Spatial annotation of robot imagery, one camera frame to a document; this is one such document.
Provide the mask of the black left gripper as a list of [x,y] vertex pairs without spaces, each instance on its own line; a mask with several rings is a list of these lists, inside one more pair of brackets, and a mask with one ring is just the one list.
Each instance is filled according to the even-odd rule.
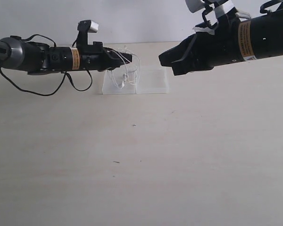
[[105,48],[102,42],[94,41],[79,47],[80,70],[113,71],[133,61],[132,54]]

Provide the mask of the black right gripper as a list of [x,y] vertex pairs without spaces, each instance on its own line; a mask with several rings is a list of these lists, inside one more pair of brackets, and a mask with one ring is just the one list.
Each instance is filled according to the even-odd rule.
[[[196,25],[209,28],[213,34],[197,31],[177,46],[161,53],[160,65],[171,67],[174,76],[193,72],[210,71],[216,66],[241,63],[244,61],[238,43],[238,29],[241,20],[235,13],[226,13],[216,18],[214,23],[202,13],[203,22]],[[181,60],[193,45],[193,60]]]

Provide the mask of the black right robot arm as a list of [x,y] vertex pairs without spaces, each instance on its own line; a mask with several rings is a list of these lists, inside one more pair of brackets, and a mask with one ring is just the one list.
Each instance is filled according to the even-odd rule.
[[177,76],[282,55],[283,9],[245,21],[231,11],[218,19],[214,34],[195,32],[158,58]]

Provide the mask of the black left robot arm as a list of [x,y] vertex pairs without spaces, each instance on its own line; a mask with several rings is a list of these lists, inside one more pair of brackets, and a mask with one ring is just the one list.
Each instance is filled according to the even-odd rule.
[[78,35],[73,47],[50,46],[19,36],[0,40],[0,67],[29,75],[112,71],[132,61],[132,54],[119,53],[102,42],[88,44],[87,35]]

